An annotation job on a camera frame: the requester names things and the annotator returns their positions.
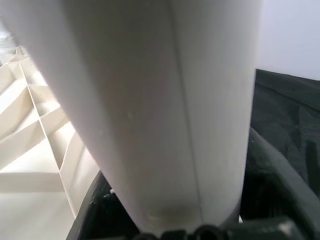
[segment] white tube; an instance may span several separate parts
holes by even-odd
[[[258,0],[0,0],[143,231],[193,231],[241,200]]]

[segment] white wall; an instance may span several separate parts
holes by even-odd
[[[257,68],[320,80],[320,1],[264,0]]]

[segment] white paper structure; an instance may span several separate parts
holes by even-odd
[[[28,53],[0,63],[0,239],[63,240],[99,168]]]

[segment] white cylindrical pole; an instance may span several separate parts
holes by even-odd
[[[236,218],[258,0],[0,0],[136,225]]]

